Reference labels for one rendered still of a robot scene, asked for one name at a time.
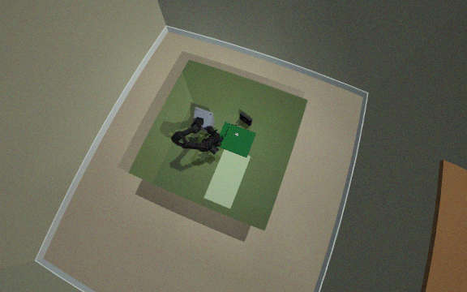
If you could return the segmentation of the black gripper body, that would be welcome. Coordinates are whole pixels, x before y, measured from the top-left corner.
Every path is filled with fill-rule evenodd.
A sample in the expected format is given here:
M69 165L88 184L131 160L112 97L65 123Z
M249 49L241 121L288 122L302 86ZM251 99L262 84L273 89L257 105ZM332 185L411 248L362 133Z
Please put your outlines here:
M213 141L213 139L211 138L212 134L214 133L213 127L207 127L206 130L207 130L207 132L210 134L210 136L209 136L207 139L210 139L210 140ZM214 145L215 145L216 147L221 146L221 142L219 142L219 140L217 140L217 141L215 141L215 142L213 142L213 143L214 143Z

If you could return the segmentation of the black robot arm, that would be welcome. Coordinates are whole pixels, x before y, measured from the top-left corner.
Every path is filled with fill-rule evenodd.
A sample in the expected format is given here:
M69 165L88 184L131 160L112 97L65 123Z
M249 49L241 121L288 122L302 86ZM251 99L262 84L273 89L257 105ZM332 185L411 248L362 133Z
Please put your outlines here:
M191 127L189 129L186 129L185 131L176 131L171 137L171 140L176 145L181 146L182 148L197 149L200 152L207 152L210 150L214 155L219 149L215 145L212 145L212 142L219 140L221 138L220 134L214 132L211 136L213 141L210 139L206 139L202 140L200 144L187 142L186 140L185 136L189 135L190 133L195 134L198 131L200 131L203 123L204 119L197 117L196 120L191 124ZM184 143L178 142L180 139L182 139Z

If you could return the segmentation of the green circuit board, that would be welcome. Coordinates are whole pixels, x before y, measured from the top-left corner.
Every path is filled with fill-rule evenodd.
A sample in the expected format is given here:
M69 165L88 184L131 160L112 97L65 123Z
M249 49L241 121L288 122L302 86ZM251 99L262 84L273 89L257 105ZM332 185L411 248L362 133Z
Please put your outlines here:
M252 131L248 131L225 122L220 133L220 137L223 136L224 139L222 142L219 141L221 142L221 146L219 147L243 157L247 157L255 138L255 134L256 133Z

